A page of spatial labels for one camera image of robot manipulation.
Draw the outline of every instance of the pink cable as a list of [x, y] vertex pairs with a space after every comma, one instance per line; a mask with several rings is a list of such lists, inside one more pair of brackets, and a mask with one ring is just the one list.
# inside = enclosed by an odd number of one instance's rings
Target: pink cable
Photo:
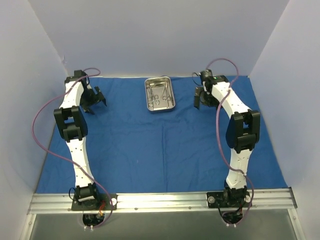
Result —
[[97, 225], [97, 226], [100, 226], [100, 225], [102, 225], [103, 223], [105, 223], [105, 222], [111, 217], [112, 212], [113, 212], [113, 203], [112, 203], [112, 199], [111, 199], [111, 196], [110, 196], [110, 194], [108, 193], [108, 191], [107, 191], [99, 182], [97, 182], [96, 180], [94, 180], [78, 163], [76, 163], [75, 161], [72, 161], [72, 160], [69, 159], [69, 158], [66, 158], [66, 157], [64, 157], [64, 156], [61, 156], [61, 155], [59, 155], [59, 154], [56, 154], [56, 153], [50, 151], [49, 149], [47, 149], [45, 146], [43, 146], [43, 145], [39, 142], [39, 140], [37, 139], [37, 137], [36, 137], [36, 135], [35, 135], [35, 122], [36, 122], [36, 120], [37, 120], [38, 115], [41, 113], [41, 111], [42, 111], [46, 106], [48, 106], [48, 105], [49, 105], [50, 103], [52, 103], [53, 101], [55, 101], [55, 100], [57, 100], [57, 99], [59, 99], [59, 98], [62, 98], [63, 96], [69, 94], [70, 91], [73, 89], [73, 87], [74, 87], [79, 81], [81, 81], [82, 79], [84, 79], [84, 78], [90, 78], [90, 77], [96, 77], [96, 76], [100, 75], [100, 73], [101, 73], [100, 70], [97, 69], [97, 68], [95, 68], [95, 67], [89, 67], [89, 68], [86, 68], [86, 69], [83, 70], [83, 71], [85, 72], [85, 71], [87, 71], [87, 70], [96, 70], [96, 71], [98, 71], [98, 73], [97, 73], [97, 74], [92, 74], [92, 75], [86, 75], [86, 76], [82, 76], [82, 77], [78, 78], [77, 81], [74, 82], [74, 84], [71, 86], [71, 88], [70, 88], [66, 93], [61, 94], [61, 95], [59, 95], [59, 96], [56, 96], [55, 98], [53, 98], [53, 99], [49, 100], [47, 103], [45, 103], [45, 104], [39, 109], [39, 111], [35, 114], [35, 116], [34, 116], [34, 118], [33, 118], [32, 125], [31, 125], [31, 134], [32, 134], [32, 137], [33, 137], [34, 141], [36, 142], [36, 144], [38, 144], [38, 146], [39, 146], [40, 148], [42, 148], [42, 149], [43, 149], [44, 151], [46, 151], [48, 154], [51, 154], [51, 155], [53, 155], [53, 156], [55, 156], [55, 157], [57, 157], [57, 158], [60, 158], [60, 159], [65, 160], [65, 161], [68, 161], [68, 162], [72, 163], [73, 165], [77, 166], [78, 168], [80, 168], [80, 170], [83, 172], [83, 174], [86, 175], [86, 176], [87, 176], [91, 181], [93, 181], [97, 186], [99, 186], [99, 187], [105, 192], [105, 194], [108, 196], [108, 198], [110, 199], [111, 210], [110, 210], [109, 215], [104, 218], [103, 222], [100, 223], [99, 225]]
[[248, 206], [247, 210], [245, 211], [245, 213], [244, 213], [244, 215], [243, 215], [243, 218], [236, 223], [236, 225], [238, 225], [238, 224], [240, 224], [240, 223], [243, 221], [243, 219], [245, 219], [245, 218], [247, 217], [247, 215], [248, 215], [248, 213], [249, 213], [249, 210], [250, 210], [250, 208], [251, 208], [251, 206], [252, 206], [252, 201], [253, 201], [254, 195], [255, 195], [255, 188], [254, 188], [254, 185], [253, 185], [252, 181], [251, 181], [250, 178], [244, 173], [244, 171], [242, 171], [241, 169], [235, 169], [235, 168], [233, 168], [233, 167], [230, 166], [230, 164], [228, 163], [228, 161], [227, 161], [227, 159], [226, 159], [226, 157], [225, 157], [224, 151], [223, 151], [223, 149], [222, 149], [221, 139], [220, 139], [220, 133], [219, 133], [219, 116], [220, 116], [220, 110], [221, 110], [221, 107], [222, 107], [223, 102], [227, 99], [227, 97], [229, 96], [229, 94], [230, 94], [230, 92], [231, 92], [231, 91], [230, 91], [231, 86], [232, 86], [232, 85], [235, 83], [235, 81], [239, 78], [239, 69], [238, 69], [237, 65], [236, 65], [233, 61], [231, 61], [231, 60], [229, 60], [229, 59], [227, 59], [227, 58], [223, 58], [223, 57], [221, 57], [221, 58], [216, 58], [216, 59], [212, 60], [211, 62], [209, 62], [209, 64], [206, 66], [206, 69], [209, 69], [209, 67], [211, 66], [211, 64], [213, 64], [213, 63], [215, 63], [215, 62], [217, 62], [217, 61], [220, 61], [220, 60], [227, 61], [227, 62], [231, 63], [231, 64], [235, 67], [235, 69], [236, 69], [236, 77], [230, 82], [230, 84], [229, 84], [229, 90], [228, 90], [227, 94], [224, 96], [224, 98], [221, 100], [221, 102], [219, 103], [218, 108], [217, 108], [217, 110], [216, 110], [216, 116], [215, 116], [216, 140], [217, 140], [217, 143], [218, 143], [218, 147], [219, 147], [219, 151], [220, 151], [221, 157], [222, 157], [224, 163], [226, 164], [226, 166], [227, 166], [231, 171], [242, 173], [243, 176], [245, 177], [245, 179], [250, 183], [250, 185], [251, 185], [251, 190], [252, 190], [252, 195], [251, 195], [251, 198], [250, 198], [249, 206]]

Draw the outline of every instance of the black mounting plate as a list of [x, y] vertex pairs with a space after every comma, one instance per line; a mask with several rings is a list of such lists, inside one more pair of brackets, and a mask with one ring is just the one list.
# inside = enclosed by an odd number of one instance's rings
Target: black mounting plate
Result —
[[[111, 210], [111, 205], [109, 203], [109, 198], [107, 196], [107, 194], [104, 193], [100, 193], [100, 201], [104, 201], [105, 207], [102, 210]], [[110, 194], [112, 199], [116, 199], [118, 200], [118, 195], [117, 194]], [[100, 205], [97, 204], [92, 204], [92, 205], [88, 205], [85, 204], [85, 202], [82, 202], [81, 204], [77, 203], [77, 201], [75, 200], [75, 197], [73, 197], [73, 201], [72, 201], [72, 205], [71, 205], [71, 210], [72, 211], [92, 211], [92, 210], [99, 210]]]
[[[214, 203], [210, 203], [208, 201], [209, 197], [214, 197], [215, 201]], [[210, 209], [224, 209], [224, 208], [239, 208], [240, 204], [234, 204], [230, 205], [227, 201], [223, 200], [225, 199], [224, 192], [223, 191], [210, 191], [206, 193], [206, 201], [208, 203], [208, 208]], [[248, 202], [245, 202], [245, 204], [242, 206], [244, 208], [247, 208], [249, 206]]]

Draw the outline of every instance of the blue tablecloth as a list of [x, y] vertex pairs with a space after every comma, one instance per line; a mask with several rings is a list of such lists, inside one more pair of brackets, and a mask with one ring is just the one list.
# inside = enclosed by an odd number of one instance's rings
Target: blue tablecloth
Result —
[[[203, 105], [200, 110], [194, 108], [196, 85], [191, 77], [171, 80], [175, 109], [150, 113], [145, 78], [91, 78], [91, 86], [100, 87], [108, 106], [99, 103], [92, 107], [95, 115], [84, 113], [89, 131], [86, 149], [94, 178], [109, 192], [167, 193], [224, 188], [229, 170], [217, 146], [216, 108]], [[247, 106], [259, 109], [249, 78], [240, 77], [233, 89]], [[220, 134], [227, 159], [230, 158], [225, 141], [228, 123], [222, 110]], [[57, 128], [50, 150], [71, 157]], [[248, 176], [258, 189], [287, 187], [263, 118]], [[72, 164], [49, 154], [36, 192], [67, 193], [74, 186]]]

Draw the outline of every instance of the stainless steel tray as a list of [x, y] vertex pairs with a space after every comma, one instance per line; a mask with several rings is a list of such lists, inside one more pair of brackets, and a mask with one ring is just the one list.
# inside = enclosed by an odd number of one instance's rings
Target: stainless steel tray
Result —
[[167, 76], [148, 78], [144, 82], [146, 106], [151, 112], [172, 110], [175, 97], [171, 80]]

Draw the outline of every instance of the gray floor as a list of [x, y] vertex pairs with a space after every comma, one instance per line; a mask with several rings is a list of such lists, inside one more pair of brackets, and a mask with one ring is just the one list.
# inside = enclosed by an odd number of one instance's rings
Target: gray floor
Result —
[[84, 231], [77, 214], [38, 214], [31, 240], [296, 240], [285, 209], [251, 210], [237, 228], [218, 212], [117, 213], [101, 227]]

